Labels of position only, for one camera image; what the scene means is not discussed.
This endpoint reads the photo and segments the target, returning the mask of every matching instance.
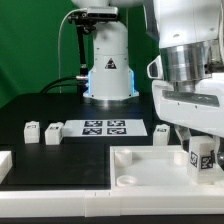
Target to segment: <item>metal cylinder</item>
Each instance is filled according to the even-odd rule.
[[[164,80],[193,91],[194,81],[211,77],[208,64],[220,62],[218,40],[160,49]]]

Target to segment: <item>white box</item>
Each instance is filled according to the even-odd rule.
[[[52,123],[45,131],[45,142],[46,145],[59,145],[63,138],[64,124],[61,122]]]
[[[215,142],[209,136],[194,136],[190,138],[188,175],[198,184],[212,183],[216,177],[216,166],[212,161],[212,151]]]
[[[40,141],[40,124],[39,122],[27,122],[24,128],[25,144],[39,143]]]
[[[153,133],[153,145],[166,146],[170,139],[170,127],[168,125],[157,125]]]

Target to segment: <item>printed marker sheet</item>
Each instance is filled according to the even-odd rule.
[[[143,120],[72,120],[64,137],[147,136]]]

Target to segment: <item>circular hole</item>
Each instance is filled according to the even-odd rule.
[[[173,36],[173,38],[177,38],[177,37],[179,37],[180,36],[180,34],[175,34],[174,36]]]
[[[117,178],[117,185],[119,187],[135,186],[137,182],[137,178],[133,176],[124,175]]]

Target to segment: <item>warning triangle label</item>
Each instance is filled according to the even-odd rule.
[[[115,63],[114,63],[112,58],[107,63],[105,69],[117,69],[117,67],[116,67],[116,65],[115,65]]]

